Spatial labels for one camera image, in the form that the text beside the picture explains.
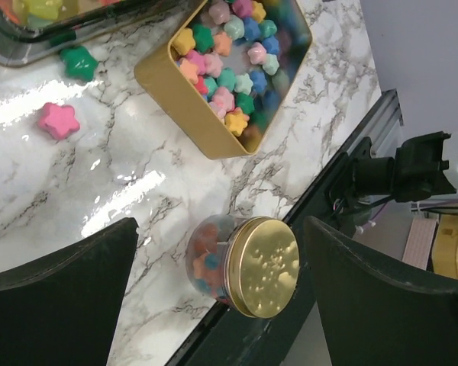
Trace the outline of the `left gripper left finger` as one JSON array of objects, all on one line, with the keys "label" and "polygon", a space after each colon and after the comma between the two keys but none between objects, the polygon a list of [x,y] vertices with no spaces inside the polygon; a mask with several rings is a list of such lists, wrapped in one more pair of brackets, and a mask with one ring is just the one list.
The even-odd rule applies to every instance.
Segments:
[{"label": "left gripper left finger", "polygon": [[124,218],[0,273],[0,365],[105,365],[137,228]]}]

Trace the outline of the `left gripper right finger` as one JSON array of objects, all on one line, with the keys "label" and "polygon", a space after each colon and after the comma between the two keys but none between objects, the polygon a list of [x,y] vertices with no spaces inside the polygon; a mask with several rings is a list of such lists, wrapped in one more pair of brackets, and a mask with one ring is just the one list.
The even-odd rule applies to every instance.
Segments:
[{"label": "left gripper right finger", "polygon": [[458,365],[458,280],[306,217],[312,288],[334,365]]}]

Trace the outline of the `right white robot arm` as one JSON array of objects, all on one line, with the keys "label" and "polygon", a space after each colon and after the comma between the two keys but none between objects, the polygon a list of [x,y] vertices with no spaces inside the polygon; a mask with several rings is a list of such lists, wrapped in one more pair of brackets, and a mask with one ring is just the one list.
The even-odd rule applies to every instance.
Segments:
[{"label": "right white robot arm", "polygon": [[353,190],[399,203],[457,193],[458,132],[416,136],[403,142],[393,157],[356,160]]}]

